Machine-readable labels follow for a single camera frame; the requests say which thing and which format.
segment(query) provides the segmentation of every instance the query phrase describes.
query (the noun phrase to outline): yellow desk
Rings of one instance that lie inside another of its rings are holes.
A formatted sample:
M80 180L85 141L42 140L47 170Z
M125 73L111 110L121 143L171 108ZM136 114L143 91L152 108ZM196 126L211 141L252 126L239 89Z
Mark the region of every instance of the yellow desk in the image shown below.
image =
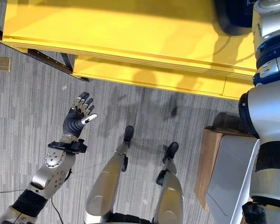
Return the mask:
M231 89L252 87L256 65L252 34L224 35L216 24L212 0L8 0L2 41L22 51L79 55L74 68L78 77L227 98L243 93L226 95ZM111 76L120 76L122 70L112 70L109 78L94 75L81 69L89 67L89 58L109 60L99 63L105 71L117 64L127 66L124 70L131 74L120 80ZM148 75L147 80L135 81L129 64L147 67L144 70L172 82L152 83ZM217 89L213 80L223 80L225 87ZM213 87L205 91L205 86Z

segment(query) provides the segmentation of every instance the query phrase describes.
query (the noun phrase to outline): robot leg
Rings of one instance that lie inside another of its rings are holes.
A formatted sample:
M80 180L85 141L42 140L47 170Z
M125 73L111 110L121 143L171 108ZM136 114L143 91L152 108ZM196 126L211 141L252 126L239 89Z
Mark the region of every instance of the robot leg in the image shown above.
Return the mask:
M176 177L176 166L173 162L177 149L178 144L171 143L163 159L164 168L156 179L156 183L162 186L162 190L154 215L154 224L182 224L183 222L182 187Z
M104 223L112 214L120 173L125 172L127 167L126 153L132 137L133 127L128 126L123 143L117 147L87 197L83 217L85 224Z

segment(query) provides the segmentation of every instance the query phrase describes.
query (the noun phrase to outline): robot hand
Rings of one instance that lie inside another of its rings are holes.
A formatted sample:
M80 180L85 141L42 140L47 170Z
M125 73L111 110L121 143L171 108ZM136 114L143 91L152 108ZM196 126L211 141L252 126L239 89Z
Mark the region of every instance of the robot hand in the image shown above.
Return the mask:
M95 113L91 114L91 111L94 109L94 105L90 106L93 102L93 98L90 98L87 103L85 103L88 97L89 93L83 92L74 101L63 122L63 135L71 135L79 138L83 127L98 117Z

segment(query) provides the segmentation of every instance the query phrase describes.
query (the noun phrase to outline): black rubber sleeve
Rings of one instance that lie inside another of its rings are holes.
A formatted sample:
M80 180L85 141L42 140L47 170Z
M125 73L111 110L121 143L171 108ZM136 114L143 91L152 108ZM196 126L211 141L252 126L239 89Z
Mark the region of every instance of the black rubber sleeve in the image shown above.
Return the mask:
M31 216L37 217L43 207L47 203L47 199L34 193L31 190L25 190L12 205L17 211Z
M269 205L280 208L280 200L278 200L278 199L262 197L262 196L253 196L252 199L253 199L253 202L260 203L262 205L269 204Z
M255 172L263 169L280 169L280 141L270 141L260 146Z
M241 118L242 123L244 124L245 129L252 134L255 138L259 139L259 135L255 130L250 113L249 113L249 106L248 106L248 95L249 92L244 93L238 102L238 112Z
M266 210L262 204L247 202L242 206L248 224L266 224Z
M63 134L70 134L79 138L84 125L81 122L81 119L78 118L75 114L69 113L63 123Z
M111 214L109 217L108 223L138 223L138 224L151 224L148 220L139 218L132 215L124 215L121 213Z

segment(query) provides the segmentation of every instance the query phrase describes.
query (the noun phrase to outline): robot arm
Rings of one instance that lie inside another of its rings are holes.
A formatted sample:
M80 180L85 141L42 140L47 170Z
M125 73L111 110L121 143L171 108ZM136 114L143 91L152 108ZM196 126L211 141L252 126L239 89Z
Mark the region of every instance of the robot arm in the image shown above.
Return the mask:
M31 183L9 206L0 218L0 224L34 224L46 202L58 191L70 174L75 163L76 154L85 153L84 140L78 139L83 127L94 120L91 114L91 98L86 104L89 93L83 92L74 102L63 123L63 135L59 142L48 145L49 152L43 166L33 176Z
M239 113L260 149L251 176L253 202L243 212L248 224L280 224L280 0L258 0L253 9L255 88L242 95Z

